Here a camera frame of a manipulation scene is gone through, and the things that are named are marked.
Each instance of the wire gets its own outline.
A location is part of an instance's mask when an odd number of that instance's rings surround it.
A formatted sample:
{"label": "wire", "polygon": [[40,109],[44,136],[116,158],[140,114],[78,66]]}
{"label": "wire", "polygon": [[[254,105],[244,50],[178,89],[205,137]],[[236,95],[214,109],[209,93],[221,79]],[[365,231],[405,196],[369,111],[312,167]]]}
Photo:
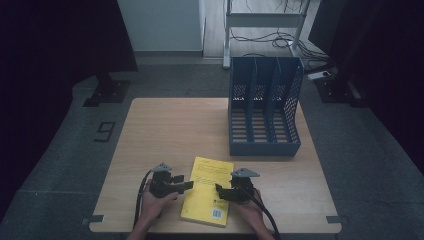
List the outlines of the wire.
{"label": "wire", "polygon": [[302,11],[302,5],[303,5],[303,1],[304,1],[304,0],[301,0],[301,1],[300,1],[300,6],[299,6],[299,13],[300,13],[300,12]]}
{"label": "wire", "polygon": [[243,191],[243,193],[246,194],[250,198],[250,200],[252,200],[252,202],[254,202],[256,205],[258,205],[258,207],[262,210],[262,212],[265,213],[265,215],[268,217],[269,221],[271,222],[272,227],[274,228],[274,234],[275,234],[277,240],[281,240],[281,236],[280,236],[280,232],[278,231],[277,224],[275,223],[275,220],[272,217],[271,213],[268,211],[268,209],[266,209],[265,205],[263,204],[262,198],[259,195],[258,190],[256,188],[254,188],[256,193],[259,196],[260,202],[254,196],[250,195],[246,190],[244,190],[240,185],[237,184],[236,186],[239,189],[241,189]]}
{"label": "wire", "polygon": [[259,54],[259,53],[246,53],[243,55],[243,57],[247,57],[247,56],[259,56],[259,57],[266,57],[266,55],[263,54]]}
{"label": "wire", "polygon": [[252,12],[252,9],[250,9],[250,7],[249,7],[249,3],[247,2],[247,0],[246,0],[246,7],[249,9],[249,11],[250,11],[251,13],[253,13],[253,12]]}
{"label": "wire", "polygon": [[[257,37],[257,38],[246,38],[246,37],[242,37],[242,36],[235,36],[232,29],[230,30],[230,32],[231,32],[231,36],[232,36],[231,38],[235,39],[236,41],[258,42],[258,43],[271,42],[273,47],[280,48],[280,49],[290,47],[289,41],[293,41],[293,39],[294,39],[294,37],[291,34],[280,32],[279,28],[274,33],[270,33],[270,34],[267,34],[265,36]],[[299,39],[297,46],[299,47],[299,50],[302,53],[302,57],[301,57],[302,60],[305,61],[307,63],[306,65],[310,68],[308,71],[313,70],[313,68],[310,66],[310,62],[320,61],[320,62],[330,63],[330,58],[325,53],[310,50],[306,46],[306,44],[314,46],[312,43],[305,42],[305,41],[302,41],[300,39]],[[261,54],[246,54],[245,56],[248,56],[248,55],[264,56],[264,55],[261,55]]]}
{"label": "wire", "polygon": [[277,12],[277,9],[278,9],[281,5],[283,5],[283,0],[281,0],[280,4],[278,4],[278,6],[275,8],[274,13],[275,13],[275,12]]}
{"label": "wire", "polygon": [[286,0],[286,4],[285,4],[285,6],[284,6],[284,13],[286,13],[286,10],[287,10],[287,5],[289,4],[289,0]]}
{"label": "wire", "polygon": [[149,176],[149,174],[150,174],[151,172],[152,172],[152,171],[151,171],[151,170],[149,170],[149,171],[146,173],[146,176],[144,176],[143,180],[141,181],[140,188],[138,189],[138,194],[137,194],[137,205],[135,206],[135,216],[134,216],[134,224],[133,224],[133,227],[134,227],[134,226],[135,226],[135,224],[137,223],[137,221],[138,221],[138,217],[139,217],[139,215],[140,215],[141,196],[143,195],[144,187],[146,186],[147,177]]}

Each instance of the yellow book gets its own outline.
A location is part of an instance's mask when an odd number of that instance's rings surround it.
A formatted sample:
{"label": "yellow book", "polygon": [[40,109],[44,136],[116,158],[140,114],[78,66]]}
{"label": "yellow book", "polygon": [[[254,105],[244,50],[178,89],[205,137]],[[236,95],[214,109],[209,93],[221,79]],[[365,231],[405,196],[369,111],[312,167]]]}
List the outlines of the yellow book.
{"label": "yellow book", "polygon": [[186,191],[181,218],[225,227],[228,218],[228,201],[220,199],[215,183],[223,188],[231,187],[234,163],[196,157],[190,181],[193,188]]}

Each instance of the gray carpet floor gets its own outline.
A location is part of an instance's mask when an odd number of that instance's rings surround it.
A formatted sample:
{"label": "gray carpet floor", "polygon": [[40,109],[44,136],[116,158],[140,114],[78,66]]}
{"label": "gray carpet floor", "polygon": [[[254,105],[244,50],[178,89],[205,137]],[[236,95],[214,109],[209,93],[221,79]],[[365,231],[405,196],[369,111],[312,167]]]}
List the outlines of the gray carpet floor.
{"label": "gray carpet floor", "polygon": [[[74,87],[74,100],[50,147],[15,198],[0,239],[125,239],[82,224],[95,208],[131,101],[138,97],[227,97],[229,71],[219,64],[142,65],[123,103],[82,107],[95,78]],[[283,239],[424,240],[424,177],[368,108],[322,103],[304,80],[305,118],[343,229],[339,234],[282,234]],[[116,122],[108,142],[96,142],[102,122]],[[252,239],[251,236],[151,235],[150,239]]]}

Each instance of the tripod base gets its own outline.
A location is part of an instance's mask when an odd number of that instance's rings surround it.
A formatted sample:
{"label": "tripod base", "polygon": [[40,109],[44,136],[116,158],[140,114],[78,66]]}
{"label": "tripod base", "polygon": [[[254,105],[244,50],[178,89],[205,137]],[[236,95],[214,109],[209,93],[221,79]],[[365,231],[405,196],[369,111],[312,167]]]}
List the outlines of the tripod base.
{"label": "tripod base", "polygon": [[321,101],[324,103],[350,103],[352,94],[348,89],[340,91],[336,88],[336,81],[332,79],[317,79],[314,81]]}
{"label": "tripod base", "polygon": [[111,81],[107,88],[99,84],[83,107],[98,107],[100,103],[122,103],[130,84],[131,81]]}

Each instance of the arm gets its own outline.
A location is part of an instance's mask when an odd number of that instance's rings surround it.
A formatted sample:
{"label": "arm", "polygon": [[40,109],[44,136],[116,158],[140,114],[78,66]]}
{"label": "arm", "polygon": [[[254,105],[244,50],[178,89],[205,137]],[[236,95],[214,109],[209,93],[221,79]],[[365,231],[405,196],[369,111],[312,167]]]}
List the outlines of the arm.
{"label": "arm", "polygon": [[176,199],[177,192],[170,193],[164,198],[156,198],[150,193],[150,182],[147,181],[146,187],[143,190],[143,198],[141,202],[141,215],[134,226],[134,229],[128,235],[127,240],[143,240],[146,237],[149,228],[154,220],[159,216],[163,207],[171,200]]}
{"label": "arm", "polygon": [[[259,190],[255,191],[255,199],[262,202]],[[231,203],[238,210],[243,219],[249,224],[259,240],[275,240],[271,232],[266,228],[262,210],[254,202]]]}

